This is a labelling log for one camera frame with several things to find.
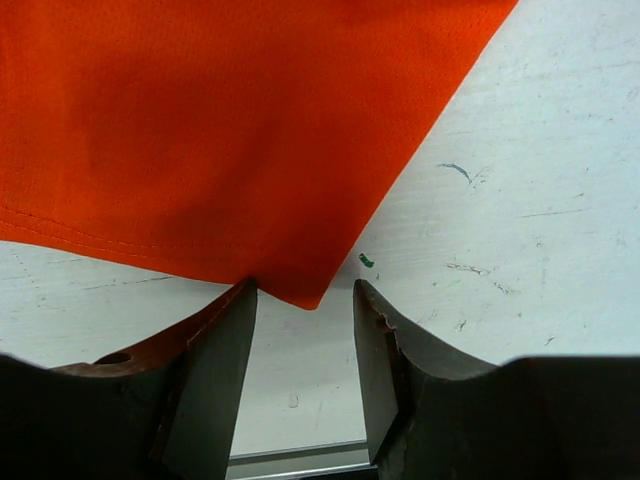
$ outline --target white surface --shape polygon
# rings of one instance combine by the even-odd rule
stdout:
[[[516,7],[320,309],[260,297],[234,454],[364,437],[358,275],[493,362],[640,352],[639,25],[635,0]],[[224,290],[24,245],[0,259],[0,349],[46,366],[93,361]]]

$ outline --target orange fabric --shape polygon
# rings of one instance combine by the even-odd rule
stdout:
[[[322,294],[515,0],[0,0],[0,237]]]

